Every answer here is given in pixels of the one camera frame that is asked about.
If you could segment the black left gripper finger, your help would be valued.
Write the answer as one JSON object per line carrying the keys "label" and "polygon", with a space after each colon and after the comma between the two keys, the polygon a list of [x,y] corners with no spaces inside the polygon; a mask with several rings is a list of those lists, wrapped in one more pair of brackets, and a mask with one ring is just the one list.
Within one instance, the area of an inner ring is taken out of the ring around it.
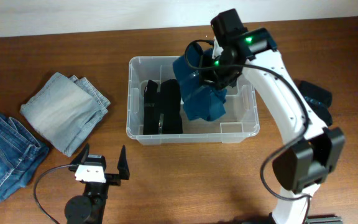
{"label": "black left gripper finger", "polygon": [[89,151],[90,151],[90,145],[86,143],[84,148],[81,150],[81,152],[72,160],[71,165],[83,164],[89,155]]}
{"label": "black left gripper finger", "polygon": [[126,146],[123,145],[119,160],[117,163],[117,169],[119,171],[119,176],[121,180],[129,180],[130,179],[130,170],[129,165],[127,163],[127,157],[126,157]]}

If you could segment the teal blue garment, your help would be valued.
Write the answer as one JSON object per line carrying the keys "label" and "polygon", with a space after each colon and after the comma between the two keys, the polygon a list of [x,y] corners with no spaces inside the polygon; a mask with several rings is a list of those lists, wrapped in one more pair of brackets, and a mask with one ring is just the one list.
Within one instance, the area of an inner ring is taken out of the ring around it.
{"label": "teal blue garment", "polygon": [[202,59],[210,59],[212,49],[202,50],[199,44],[192,45],[185,58],[183,55],[173,62],[173,72],[180,86],[183,109],[191,120],[215,121],[226,114],[224,104],[227,90],[217,90],[200,83],[200,72],[188,66],[198,66]]}

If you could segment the light blue jeans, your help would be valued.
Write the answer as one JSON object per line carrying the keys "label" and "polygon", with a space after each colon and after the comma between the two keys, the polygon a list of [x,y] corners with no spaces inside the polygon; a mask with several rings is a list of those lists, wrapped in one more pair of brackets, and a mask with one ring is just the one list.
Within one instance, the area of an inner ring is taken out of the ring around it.
{"label": "light blue jeans", "polygon": [[56,149],[70,157],[108,112],[111,102],[83,77],[55,73],[20,113]]}

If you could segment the large black garment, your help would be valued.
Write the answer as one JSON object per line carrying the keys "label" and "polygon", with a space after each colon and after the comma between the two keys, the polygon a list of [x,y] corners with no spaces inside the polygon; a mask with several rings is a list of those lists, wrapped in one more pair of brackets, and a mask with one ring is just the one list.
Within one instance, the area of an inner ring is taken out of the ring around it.
{"label": "large black garment", "polygon": [[149,80],[144,89],[143,135],[183,134],[181,92],[175,79],[162,84]]}

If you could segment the small black garment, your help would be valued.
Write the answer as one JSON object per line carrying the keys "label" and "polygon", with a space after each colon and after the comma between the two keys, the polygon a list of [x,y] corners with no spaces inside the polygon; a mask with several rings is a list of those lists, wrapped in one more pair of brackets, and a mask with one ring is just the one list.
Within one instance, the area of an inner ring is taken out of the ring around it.
{"label": "small black garment", "polygon": [[333,124],[333,118],[329,112],[329,107],[333,100],[332,93],[304,80],[299,82],[298,89],[314,113],[323,120],[327,126],[331,126]]}

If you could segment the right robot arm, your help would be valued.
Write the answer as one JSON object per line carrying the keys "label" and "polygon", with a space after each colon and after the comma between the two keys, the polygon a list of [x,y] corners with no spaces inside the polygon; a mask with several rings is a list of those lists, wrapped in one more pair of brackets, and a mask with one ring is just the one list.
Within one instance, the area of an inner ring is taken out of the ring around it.
{"label": "right robot arm", "polygon": [[337,165],[345,143],[340,128],[329,129],[307,104],[288,74],[276,42],[265,28],[249,31],[235,9],[211,20],[213,61],[201,79],[217,89],[244,76],[273,116],[283,146],[260,167],[264,187],[277,198],[268,223],[342,223],[341,217],[308,217],[311,199]]}

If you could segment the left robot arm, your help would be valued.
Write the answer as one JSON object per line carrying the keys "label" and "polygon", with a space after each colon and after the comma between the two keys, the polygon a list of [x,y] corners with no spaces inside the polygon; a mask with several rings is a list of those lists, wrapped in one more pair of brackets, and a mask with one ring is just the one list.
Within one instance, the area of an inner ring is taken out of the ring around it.
{"label": "left robot arm", "polygon": [[119,187],[123,180],[130,178],[125,146],[121,149],[117,163],[118,173],[108,174],[105,170],[105,157],[90,154],[89,144],[86,144],[72,160],[69,171],[75,173],[75,180],[84,184],[85,189],[81,195],[72,197],[66,203],[64,214],[67,223],[96,224],[103,222],[110,186]]}

